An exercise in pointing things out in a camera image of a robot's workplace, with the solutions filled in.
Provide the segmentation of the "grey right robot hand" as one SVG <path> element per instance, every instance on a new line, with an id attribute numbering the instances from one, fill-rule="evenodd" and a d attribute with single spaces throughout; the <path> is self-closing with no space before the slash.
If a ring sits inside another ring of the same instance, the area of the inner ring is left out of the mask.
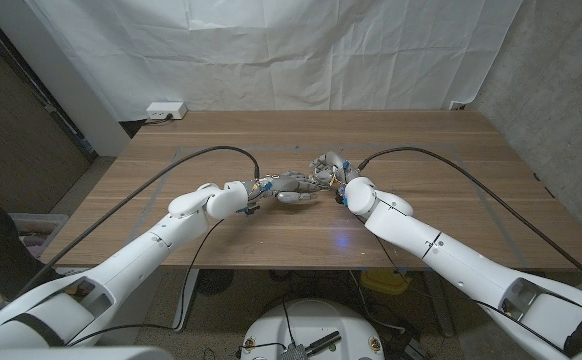
<path id="1" fill-rule="evenodd" d="M 323 186 L 348 184 L 360 175 L 348 160 L 333 151 L 318 156 L 310 163 L 310 168 L 313 171 L 311 179 Z"/>

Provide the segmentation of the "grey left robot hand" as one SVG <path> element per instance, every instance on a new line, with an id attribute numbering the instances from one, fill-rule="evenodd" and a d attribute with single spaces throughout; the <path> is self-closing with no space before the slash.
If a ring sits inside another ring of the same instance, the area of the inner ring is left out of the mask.
<path id="1" fill-rule="evenodd" d="M 256 203 L 264 198 L 275 198 L 281 203 L 297 203 L 315 199 L 321 186 L 299 172 L 284 172 L 267 175 L 256 180 L 243 182 L 248 201 Z"/>

